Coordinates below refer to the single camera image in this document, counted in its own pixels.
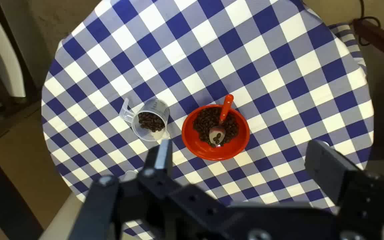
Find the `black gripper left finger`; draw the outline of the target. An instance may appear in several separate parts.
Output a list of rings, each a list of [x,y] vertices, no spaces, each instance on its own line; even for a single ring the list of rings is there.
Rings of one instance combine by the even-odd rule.
[[[162,141],[158,146],[149,150],[144,169],[138,177],[144,181],[152,181],[156,186],[164,186],[168,173],[172,167],[172,142]]]

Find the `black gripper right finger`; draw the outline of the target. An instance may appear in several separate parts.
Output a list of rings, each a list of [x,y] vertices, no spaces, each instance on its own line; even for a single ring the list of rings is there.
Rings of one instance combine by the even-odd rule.
[[[305,170],[340,214],[384,214],[384,179],[360,170],[320,141],[310,141]]]

